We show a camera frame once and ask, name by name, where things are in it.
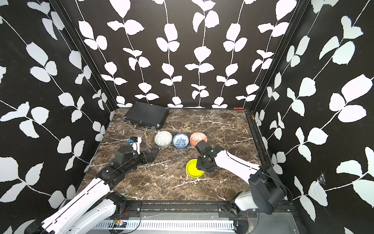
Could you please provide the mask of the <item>white green-patterned bowl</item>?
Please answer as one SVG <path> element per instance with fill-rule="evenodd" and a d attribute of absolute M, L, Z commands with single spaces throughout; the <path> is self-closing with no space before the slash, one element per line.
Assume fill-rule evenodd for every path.
<path fill-rule="evenodd" d="M 159 131 L 154 138 L 154 142 L 159 147 L 168 147 L 172 142 L 172 134 L 168 131 Z"/>

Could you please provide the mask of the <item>orange geometric bowl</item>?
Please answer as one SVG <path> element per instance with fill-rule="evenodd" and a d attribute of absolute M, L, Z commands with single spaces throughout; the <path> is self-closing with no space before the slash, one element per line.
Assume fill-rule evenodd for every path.
<path fill-rule="evenodd" d="M 195 147 L 199 142 L 207 142 L 207 136 L 201 132 L 195 132 L 190 136 L 190 144 L 192 147 Z"/>

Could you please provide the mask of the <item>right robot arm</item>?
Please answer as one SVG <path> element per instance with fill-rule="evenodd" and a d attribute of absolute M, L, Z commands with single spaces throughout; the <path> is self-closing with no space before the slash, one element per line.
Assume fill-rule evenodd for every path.
<path fill-rule="evenodd" d="M 195 146 L 200 156 L 196 168 L 214 172 L 222 168 L 248 183 L 249 191 L 240 192 L 230 201 L 229 210 L 240 215 L 249 210 L 270 215 L 288 195 L 286 186 L 270 165 L 258 165 L 242 160 L 228 150 L 217 146 Z"/>

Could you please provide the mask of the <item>blue floral bowl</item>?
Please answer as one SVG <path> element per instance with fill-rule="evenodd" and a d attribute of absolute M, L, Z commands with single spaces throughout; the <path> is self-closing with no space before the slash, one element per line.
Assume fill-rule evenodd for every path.
<path fill-rule="evenodd" d="M 178 133 L 172 138 L 172 145 L 176 149 L 185 149 L 190 144 L 190 138 L 184 133 Z"/>

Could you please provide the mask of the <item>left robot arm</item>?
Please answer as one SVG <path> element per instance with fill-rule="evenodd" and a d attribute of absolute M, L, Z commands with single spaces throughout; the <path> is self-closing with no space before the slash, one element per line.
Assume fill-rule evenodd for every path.
<path fill-rule="evenodd" d="M 113 188 L 139 165 L 155 161 L 158 152 L 159 150 L 154 148 L 140 152 L 130 145 L 120 147 L 115 157 L 85 189 L 43 222 L 34 221 L 29 224 L 24 232 L 85 234 L 104 219 L 125 213 L 126 198 L 113 192 Z"/>

